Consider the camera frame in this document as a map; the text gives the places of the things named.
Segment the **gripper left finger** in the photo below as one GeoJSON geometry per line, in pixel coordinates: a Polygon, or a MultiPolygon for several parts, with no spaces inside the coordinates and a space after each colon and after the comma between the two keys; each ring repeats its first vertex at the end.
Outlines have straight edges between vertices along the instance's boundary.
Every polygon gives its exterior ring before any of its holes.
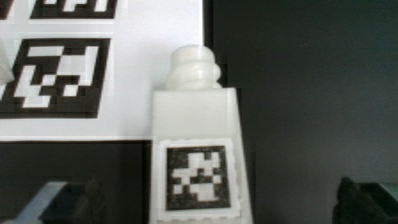
{"type": "Polygon", "coordinates": [[[106,196],[99,181],[47,182],[10,224],[106,224],[106,196]]]}

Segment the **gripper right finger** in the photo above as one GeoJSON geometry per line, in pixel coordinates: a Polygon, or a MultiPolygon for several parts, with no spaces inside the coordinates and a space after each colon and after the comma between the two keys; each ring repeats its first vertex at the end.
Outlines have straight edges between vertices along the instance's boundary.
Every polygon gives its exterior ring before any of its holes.
{"type": "Polygon", "coordinates": [[[398,183],[340,178],[332,224],[398,224],[398,183]]]}

